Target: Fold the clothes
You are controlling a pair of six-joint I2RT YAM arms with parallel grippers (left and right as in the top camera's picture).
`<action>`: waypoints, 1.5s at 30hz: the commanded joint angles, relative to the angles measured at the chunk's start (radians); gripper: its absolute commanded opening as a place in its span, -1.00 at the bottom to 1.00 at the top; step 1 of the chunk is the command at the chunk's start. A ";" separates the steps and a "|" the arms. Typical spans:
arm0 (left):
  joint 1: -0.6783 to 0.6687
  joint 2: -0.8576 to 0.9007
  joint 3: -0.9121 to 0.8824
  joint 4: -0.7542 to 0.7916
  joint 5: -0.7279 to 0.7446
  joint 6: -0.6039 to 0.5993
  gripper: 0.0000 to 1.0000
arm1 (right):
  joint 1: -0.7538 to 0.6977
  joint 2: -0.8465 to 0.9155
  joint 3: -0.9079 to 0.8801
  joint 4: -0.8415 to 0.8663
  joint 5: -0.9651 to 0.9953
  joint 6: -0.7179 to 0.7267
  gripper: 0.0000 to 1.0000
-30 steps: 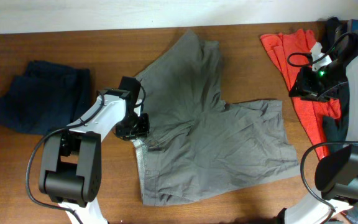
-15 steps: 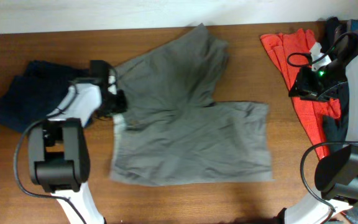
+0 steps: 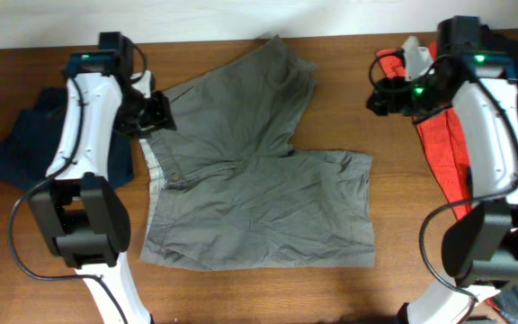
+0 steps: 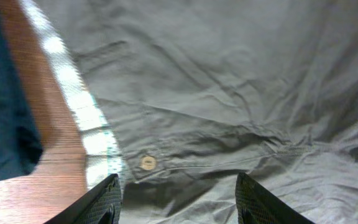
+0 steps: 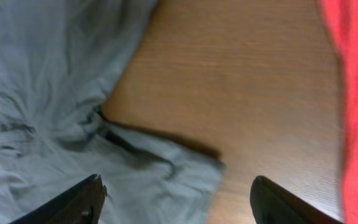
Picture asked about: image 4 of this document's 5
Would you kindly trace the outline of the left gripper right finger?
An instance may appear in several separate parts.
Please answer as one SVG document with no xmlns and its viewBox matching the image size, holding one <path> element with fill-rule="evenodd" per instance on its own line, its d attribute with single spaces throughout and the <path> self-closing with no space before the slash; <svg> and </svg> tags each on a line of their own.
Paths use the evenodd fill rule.
<svg viewBox="0 0 358 224">
<path fill-rule="evenodd" d="M 314 224 L 246 173 L 236 181 L 238 224 Z"/>
</svg>

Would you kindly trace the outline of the grey shorts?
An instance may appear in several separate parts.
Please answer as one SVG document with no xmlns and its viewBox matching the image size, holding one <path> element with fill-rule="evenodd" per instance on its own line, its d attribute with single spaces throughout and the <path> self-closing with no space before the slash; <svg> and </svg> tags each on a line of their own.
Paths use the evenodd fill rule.
<svg viewBox="0 0 358 224">
<path fill-rule="evenodd" d="M 358 223 L 358 1 L 21 1 L 121 223 L 237 223 L 247 173 Z"/>
</svg>

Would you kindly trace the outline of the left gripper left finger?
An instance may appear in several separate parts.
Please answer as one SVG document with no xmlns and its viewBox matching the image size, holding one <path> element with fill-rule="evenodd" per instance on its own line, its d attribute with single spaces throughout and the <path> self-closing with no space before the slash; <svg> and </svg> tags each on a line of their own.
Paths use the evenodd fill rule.
<svg viewBox="0 0 358 224">
<path fill-rule="evenodd" d="M 118 224 L 121 205 L 119 176 L 111 174 L 45 224 Z"/>
</svg>

